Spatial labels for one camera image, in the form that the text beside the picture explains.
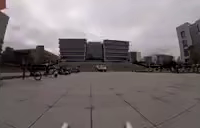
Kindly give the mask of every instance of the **car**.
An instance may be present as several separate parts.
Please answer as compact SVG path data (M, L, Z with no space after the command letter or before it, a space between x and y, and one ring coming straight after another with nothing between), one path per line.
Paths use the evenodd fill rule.
M95 66L95 69L96 69L97 71L99 71L99 72L106 72L106 71L107 71L107 66L106 66L106 65L103 65L103 64L101 64L101 65L96 65L96 66Z
M80 72L80 66L71 68L71 73L78 73L78 72Z

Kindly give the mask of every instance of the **ground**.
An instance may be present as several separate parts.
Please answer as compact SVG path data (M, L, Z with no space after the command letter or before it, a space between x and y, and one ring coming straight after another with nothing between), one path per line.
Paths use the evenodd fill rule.
M79 73L2 84L0 128L200 128L200 74Z

